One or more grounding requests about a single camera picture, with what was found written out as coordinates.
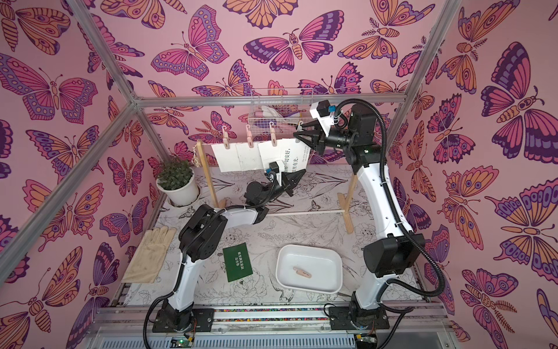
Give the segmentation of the white postcard with text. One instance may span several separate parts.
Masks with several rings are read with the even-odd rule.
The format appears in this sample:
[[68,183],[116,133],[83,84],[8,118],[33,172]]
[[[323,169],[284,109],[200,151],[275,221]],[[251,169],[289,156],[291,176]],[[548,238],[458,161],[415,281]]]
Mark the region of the white postcard with text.
[[270,169],[273,162],[282,162],[283,172],[305,170],[310,158],[311,148],[294,138],[283,138],[262,142],[258,145],[262,165],[265,170]]

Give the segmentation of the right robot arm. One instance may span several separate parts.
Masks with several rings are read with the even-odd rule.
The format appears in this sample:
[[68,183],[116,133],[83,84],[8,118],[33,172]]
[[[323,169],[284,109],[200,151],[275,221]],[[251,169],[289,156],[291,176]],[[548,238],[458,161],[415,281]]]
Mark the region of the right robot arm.
[[[357,98],[337,106],[321,100],[310,106],[312,121],[294,133],[296,139],[318,154],[327,148],[341,150],[363,187],[372,211],[378,238],[365,246],[363,257],[367,271],[361,285],[351,296],[346,311],[329,308],[332,325],[347,324],[356,329],[388,327],[387,313],[403,317],[411,308],[397,309],[383,304],[389,286],[400,286],[423,298],[435,298],[446,289],[446,278],[427,252],[423,235],[417,234],[397,202],[388,177],[387,128],[378,109]],[[434,269],[435,288],[425,291],[398,279],[422,256]]]

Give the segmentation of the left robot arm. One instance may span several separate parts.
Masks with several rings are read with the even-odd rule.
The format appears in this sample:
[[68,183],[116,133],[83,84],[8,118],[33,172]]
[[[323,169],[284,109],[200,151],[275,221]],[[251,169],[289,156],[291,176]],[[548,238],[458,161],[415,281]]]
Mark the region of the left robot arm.
[[194,294],[201,268],[216,252],[225,230],[262,222],[269,212],[267,205],[283,193],[293,196],[306,172],[278,174],[268,170],[268,184],[253,181],[246,187],[245,205],[215,209],[203,204],[195,211],[180,231],[181,261],[175,285],[171,292],[156,298],[148,308],[142,327],[144,338],[148,337],[150,324],[170,332],[186,332],[194,328]]

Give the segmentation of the pink clothespin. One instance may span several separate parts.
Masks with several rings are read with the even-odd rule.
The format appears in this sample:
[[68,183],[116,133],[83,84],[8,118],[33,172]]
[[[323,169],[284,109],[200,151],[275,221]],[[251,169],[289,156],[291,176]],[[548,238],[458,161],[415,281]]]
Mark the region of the pink clothespin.
[[311,279],[312,275],[308,272],[306,272],[306,270],[300,269],[298,267],[293,267],[294,272],[296,273],[296,275],[302,276],[306,279]]
[[246,142],[249,148],[254,148],[254,139],[249,124],[246,125]]
[[222,142],[225,149],[228,150],[230,149],[230,138],[227,129],[228,128],[225,125],[222,126]]
[[275,123],[274,122],[269,123],[269,129],[270,129],[270,141],[272,143],[272,146],[276,147],[277,146],[277,138],[276,138],[276,128],[275,128]]

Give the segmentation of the green postcard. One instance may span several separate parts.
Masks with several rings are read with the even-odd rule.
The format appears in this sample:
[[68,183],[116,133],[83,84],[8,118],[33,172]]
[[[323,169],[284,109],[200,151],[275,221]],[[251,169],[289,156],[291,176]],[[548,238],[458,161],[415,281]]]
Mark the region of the green postcard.
[[253,274],[246,243],[224,248],[223,257],[228,282],[235,282]]

